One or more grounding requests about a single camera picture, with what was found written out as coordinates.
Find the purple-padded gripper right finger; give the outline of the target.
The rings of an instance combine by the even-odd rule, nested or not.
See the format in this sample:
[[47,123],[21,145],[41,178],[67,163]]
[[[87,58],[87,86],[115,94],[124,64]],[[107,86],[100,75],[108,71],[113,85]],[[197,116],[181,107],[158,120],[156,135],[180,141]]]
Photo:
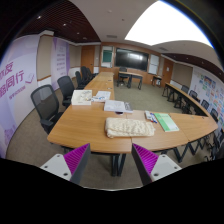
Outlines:
[[167,155],[157,155],[137,144],[132,144],[132,156],[143,185],[181,170],[181,167]]

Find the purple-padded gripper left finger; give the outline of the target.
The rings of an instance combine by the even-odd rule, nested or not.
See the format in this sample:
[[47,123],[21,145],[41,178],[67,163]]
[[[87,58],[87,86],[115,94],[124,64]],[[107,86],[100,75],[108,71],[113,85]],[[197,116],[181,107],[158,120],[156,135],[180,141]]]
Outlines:
[[41,169],[72,183],[79,184],[90,153],[90,145],[85,144],[65,155],[54,155],[41,166]]

